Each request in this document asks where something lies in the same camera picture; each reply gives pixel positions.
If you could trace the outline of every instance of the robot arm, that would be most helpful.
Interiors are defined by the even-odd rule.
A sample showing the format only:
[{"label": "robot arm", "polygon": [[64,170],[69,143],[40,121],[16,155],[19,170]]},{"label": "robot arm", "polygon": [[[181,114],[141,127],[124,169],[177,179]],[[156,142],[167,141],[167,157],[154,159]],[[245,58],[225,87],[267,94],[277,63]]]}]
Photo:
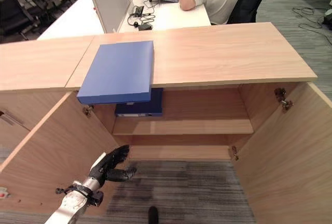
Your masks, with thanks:
[{"label": "robot arm", "polygon": [[45,224],[73,224],[83,215],[88,206],[98,207],[103,201],[103,192],[98,191],[105,181],[127,181],[136,168],[115,169],[128,156],[129,145],[121,146],[111,153],[103,153],[93,164],[87,179],[80,183],[74,181],[67,189],[57,189],[56,193],[65,193],[61,206],[51,215]]}]

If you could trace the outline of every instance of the open cabinet door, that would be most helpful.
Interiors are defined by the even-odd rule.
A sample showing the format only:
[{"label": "open cabinet door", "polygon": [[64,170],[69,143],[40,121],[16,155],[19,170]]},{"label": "open cabinet door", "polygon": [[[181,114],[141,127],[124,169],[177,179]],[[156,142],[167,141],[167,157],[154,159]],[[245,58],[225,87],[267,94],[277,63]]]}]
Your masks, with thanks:
[{"label": "open cabinet door", "polygon": [[257,223],[332,223],[332,103],[300,83],[233,160]]},{"label": "open cabinet door", "polygon": [[[0,200],[1,210],[53,212],[64,197],[56,188],[84,180],[103,152],[118,147],[95,114],[88,118],[82,107],[75,92],[66,93],[1,165],[0,186],[10,193]],[[104,202],[87,214],[105,213],[116,186],[107,182]]]}]

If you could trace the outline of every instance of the door hinge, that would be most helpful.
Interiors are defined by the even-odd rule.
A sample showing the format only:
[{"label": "door hinge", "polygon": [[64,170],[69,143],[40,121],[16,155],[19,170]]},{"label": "door hinge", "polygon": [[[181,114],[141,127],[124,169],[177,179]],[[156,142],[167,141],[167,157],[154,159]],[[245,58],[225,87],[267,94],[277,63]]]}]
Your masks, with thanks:
[{"label": "door hinge", "polygon": [[286,90],[284,88],[275,89],[274,94],[276,100],[282,105],[284,113],[286,113],[292,106],[294,106],[294,103],[292,101],[286,100]]},{"label": "door hinge", "polygon": [[235,161],[238,161],[239,155],[238,155],[238,149],[235,146],[232,146],[232,153],[233,153],[233,158]]},{"label": "door hinge", "polygon": [[6,188],[0,187],[0,199],[9,197],[9,193]]},{"label": "door hinge", "polygon": [[85,106],[83,107],[83,113],[88,117],[90,118],[91,117],[91,111],[93,111],[94,109],[94,106]]}]

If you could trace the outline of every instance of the metal hinge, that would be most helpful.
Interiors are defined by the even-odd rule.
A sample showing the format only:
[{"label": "metal hinge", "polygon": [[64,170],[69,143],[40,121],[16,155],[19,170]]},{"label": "metal hinge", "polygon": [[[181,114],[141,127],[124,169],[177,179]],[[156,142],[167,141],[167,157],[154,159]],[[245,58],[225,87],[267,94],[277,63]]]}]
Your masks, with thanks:
[{"label": "metal hinge", "polygon": [[93,111],[94,107],[93,106],[85,106],[83,107],[83,113],[90,118],[91,117],[91,111]]},{"label": "metal hinge", "polygon": [[238,161],[239,155],[238,155],[238,149],[235,146],[232,146],[232,153],[235,161]]},{"label": "metal hinge", "polygon": [[284,88],[275,89],[274,94],[277,101],[281,103],[284,113],[287,112],[292,106],[294,106],[294,103],[292,101],[286,100],[286,90]]}]

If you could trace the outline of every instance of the power adapter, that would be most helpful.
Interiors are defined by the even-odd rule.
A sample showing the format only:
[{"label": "power adapter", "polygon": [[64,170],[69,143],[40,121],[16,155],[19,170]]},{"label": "power adapter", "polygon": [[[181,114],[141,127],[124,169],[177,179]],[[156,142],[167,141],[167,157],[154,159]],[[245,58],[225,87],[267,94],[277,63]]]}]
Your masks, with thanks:
[{"label": "power adapter", "polygon": [[139,31],[150,31],[152,30],[152,25],[148,23],[143,23],[139,26]]}]

